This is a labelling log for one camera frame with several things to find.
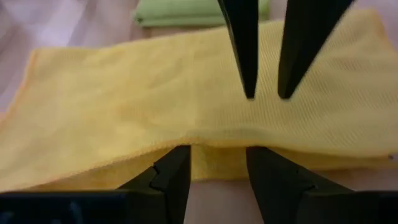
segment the microfiber cloth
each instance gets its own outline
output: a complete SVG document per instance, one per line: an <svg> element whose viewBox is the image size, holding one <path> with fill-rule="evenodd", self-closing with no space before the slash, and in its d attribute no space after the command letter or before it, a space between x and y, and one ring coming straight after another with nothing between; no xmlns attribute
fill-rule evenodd
<svg viewBox="0 0 398 224"><path fill-rule="evenodd" d="M314 170L394 167L398 53L377 13L345 15L288 102L282 31L260 25L254 101L225 27L35 50L0 126L0 190L115 188L181 144L193 145L193 180L247 177L255 145Z"/></svg>
<svg viewBox="0 0 398 224"><path fill-rule="evenodd" d="M259 19L267 19L269 0L259 0ZM225 20L217 0L140 0L133 19L142 27L217 26Z"/></svg>

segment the fabric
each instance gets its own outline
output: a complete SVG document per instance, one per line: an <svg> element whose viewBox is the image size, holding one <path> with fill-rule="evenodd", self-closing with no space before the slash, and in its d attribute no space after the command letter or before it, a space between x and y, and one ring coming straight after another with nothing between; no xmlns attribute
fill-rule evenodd
<svg viewBox="0 0 398 224"><path fill-rule="evenodd" d="M259 0L259 18L266 20L269 0ZM215 0L140 0L133 19L142 27L217 26L225 24Z"/></svg>
<svg viewBox="0 0 398 224"><path fill-rule="evenodd" d="M254 101L224 27L35 50L0 126L0 190L116 187L181 144L193 180L247 177L253 145L315 170L395 167L398 54L377 13L342 19L289 102L277 95L282 29L259 28Z"/></svg>

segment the towel fold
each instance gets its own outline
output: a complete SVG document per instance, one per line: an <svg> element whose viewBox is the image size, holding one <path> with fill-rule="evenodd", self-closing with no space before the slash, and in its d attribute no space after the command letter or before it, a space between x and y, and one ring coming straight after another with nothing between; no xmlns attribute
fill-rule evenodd
<svg viewBox="0 0 398 224"><path fill-rule="evenodd" d="M310 169L396 166L398 54L374 11L353 11L295 95L277 95L283 22L259 28L256 100L228 31L32 53L0 126L0 190L117 187L193 144L192 178L247 177L244 147Z"/></svg>
<svg viewBox="0 0 398 224"><path fill-rule="evenodd" d="M259 0L259 19L266 20L269 0ZM133 12L142 27L218 26L225 24L217 0L141 0Z"/></svg>

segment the background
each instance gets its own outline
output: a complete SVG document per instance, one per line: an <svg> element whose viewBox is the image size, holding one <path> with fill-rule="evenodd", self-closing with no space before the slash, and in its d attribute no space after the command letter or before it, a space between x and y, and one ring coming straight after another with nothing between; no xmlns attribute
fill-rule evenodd
<svg viewBox="0 0 398 224"><path fill-rule="evenodd" d="M283 18L286 1L271 0L271 19ZM130 17L137 2L0 0L0 117L17 90L29 52L36 47L102 47L194 29L142 30ZM376 8L398 48L398 1L357 0L353 7ZM394 170L341 170L321 175L357 190L398 190L398 171ZM262 223L262 219L248 181L206 181L191 186L185 223Z"/></svg>

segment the green towel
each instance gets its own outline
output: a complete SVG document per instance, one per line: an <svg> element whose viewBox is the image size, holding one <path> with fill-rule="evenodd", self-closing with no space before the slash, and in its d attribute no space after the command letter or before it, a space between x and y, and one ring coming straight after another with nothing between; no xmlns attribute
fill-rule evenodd
<svg viewBox="0 0 398 224"><path fill-rule="evenodd" d="M268 2L259 0L261 21L267 19ZM133 12L133 19L141 27L225 24L217 0L140 0Z"/></svg>

